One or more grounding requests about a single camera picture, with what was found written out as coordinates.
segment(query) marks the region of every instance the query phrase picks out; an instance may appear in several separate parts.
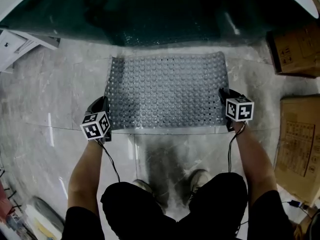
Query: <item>forearm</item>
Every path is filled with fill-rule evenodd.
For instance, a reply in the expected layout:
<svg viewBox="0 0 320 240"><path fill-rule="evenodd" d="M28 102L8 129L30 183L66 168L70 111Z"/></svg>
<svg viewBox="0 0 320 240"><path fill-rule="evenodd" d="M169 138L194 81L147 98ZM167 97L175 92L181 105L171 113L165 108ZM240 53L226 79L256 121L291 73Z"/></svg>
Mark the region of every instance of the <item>forearm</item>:
<svg viewBox="0 0 320 240"><path fill-rule="evenodd" d="M233 127L238 132L242 123L235 122ZM261 195L270 190L277 190L277 183L272 163L249 127L236 137L243 171L249 188L250 204L252 205Z"/></svg>
<svg viewBox="0 0 320 240"><path fill-rule="evenodd" d="M102 147L95 140L88 142L82 157L72 172L68 187L69 194L73 192L97 196L102 151Z"/></svg>

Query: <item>sneaker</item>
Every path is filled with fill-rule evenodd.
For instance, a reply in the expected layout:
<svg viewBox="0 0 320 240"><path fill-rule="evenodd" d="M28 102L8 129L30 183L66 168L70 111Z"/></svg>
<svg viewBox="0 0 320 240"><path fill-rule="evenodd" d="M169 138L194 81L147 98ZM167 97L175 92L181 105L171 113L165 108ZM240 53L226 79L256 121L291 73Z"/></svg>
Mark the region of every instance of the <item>sneaker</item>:
<svg viewBox="0 0 320 240"><path fill-rule="evenodd" d="M149 192L151 195L154 195L152 188L147 183L145 183L143 180L136 179L132 182L132 184L139 187L140 189L143 189L143 190Z"/></svg>
<svg viewBox="0 0 320 240"><path fill-rule="evenodd" d="M140 189L143 189L144 191L147 191L148 193L150 193L154 199L155 199L155 202L160 206L161 210L162 210L162 213L163 214L166 214L166 209L164 208L163 205L161 205L158 201L157 201L157 198L155 196L155 193L153 192L152 188L149 186L149 184L145 183L143 180L141 179L136 179L132 182L133 185L139 187Z"/></svg>
<svg viewBox="0 0 320 240"><path fill-rule="evenodd" d="M194 198L195 194L198 192L198 190L203 187L206 183L208 183L212 179L209 172L207 172L204 169L197 170L193 177L191 178L191 184L190 184L190 191L191 195L189 198L189 201L187 205L189 206L191 200Z"/></svg>

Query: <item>marble floor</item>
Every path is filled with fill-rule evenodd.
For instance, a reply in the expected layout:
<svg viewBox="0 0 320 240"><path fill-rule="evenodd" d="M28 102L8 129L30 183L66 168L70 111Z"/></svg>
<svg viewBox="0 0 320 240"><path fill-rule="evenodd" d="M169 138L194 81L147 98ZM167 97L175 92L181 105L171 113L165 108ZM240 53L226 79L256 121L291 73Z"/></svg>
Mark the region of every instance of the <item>marble floor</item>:
<svg viewBox="0 0 320 240"><path fill-rule="evenodd" d="M250 126L274 162L281 97L318 93L320 82L275 75L265 41L238 47L183 43L131 49L62 39L59 49L38 47L15 63L13 74L0 74L0 156L6 171L1 180L18 191L22 204L38 196L64 217L69 178L87 142L79 125L88 105L104 93L109 57L217 51L226 56L230 88L255 101ZM113 133L106 148L122 181L138 178L149 182L166 205L166 214L180 220L188 214L186 178L198 168L207 169L213 176L226 172L227 149L233 135L223 126L165 134L119 131ZM232 170L243 175L236 143L232 146ZM104 156L98 199L116 179ZM284 201L291 200L285 190L279 190ZM298 209L285 210L296 222L304 217ZM106 239L117 239L103 212L100 214ZM248 211L243 222L247 220ZM241 226L238 237L246 239L247 229L248 224Z"/></svg>

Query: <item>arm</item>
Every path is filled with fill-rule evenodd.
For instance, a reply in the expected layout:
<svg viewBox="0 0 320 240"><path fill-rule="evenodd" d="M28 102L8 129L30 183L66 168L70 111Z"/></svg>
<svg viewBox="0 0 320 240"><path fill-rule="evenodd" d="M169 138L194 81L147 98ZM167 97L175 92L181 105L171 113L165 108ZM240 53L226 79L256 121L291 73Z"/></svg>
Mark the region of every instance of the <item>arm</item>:
<svg viewBox="0 0 320 240"><path fill-rule="evenodd" d="M233 122L236 133L242 126L242 122ZM252 135L248 125L236 137L236 141L248 183L249 205L251 207L264 193L277 190L276 177L267 153Z"/></svg>
<svg viewBox="0 0 320 240"><path fill-rule="evenodd" d="M102 151L102 147L95 140L88 142L69 181L68 208L82 207L99 216L97 192Z"/></svg>

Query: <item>gray rubber mat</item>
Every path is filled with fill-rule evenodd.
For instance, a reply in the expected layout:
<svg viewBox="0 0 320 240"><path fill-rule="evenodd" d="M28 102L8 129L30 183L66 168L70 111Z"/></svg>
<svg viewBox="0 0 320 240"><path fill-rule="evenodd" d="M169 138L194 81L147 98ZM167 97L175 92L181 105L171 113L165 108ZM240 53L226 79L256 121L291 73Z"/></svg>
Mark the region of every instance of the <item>gray rubber mat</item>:
<svg viewBox="0 0 320 240"><path fill-rule="evenodd" d="M106 95L113 130L226 123L218 96L228 87L222 52L113 57L110 67Z"/></svg>

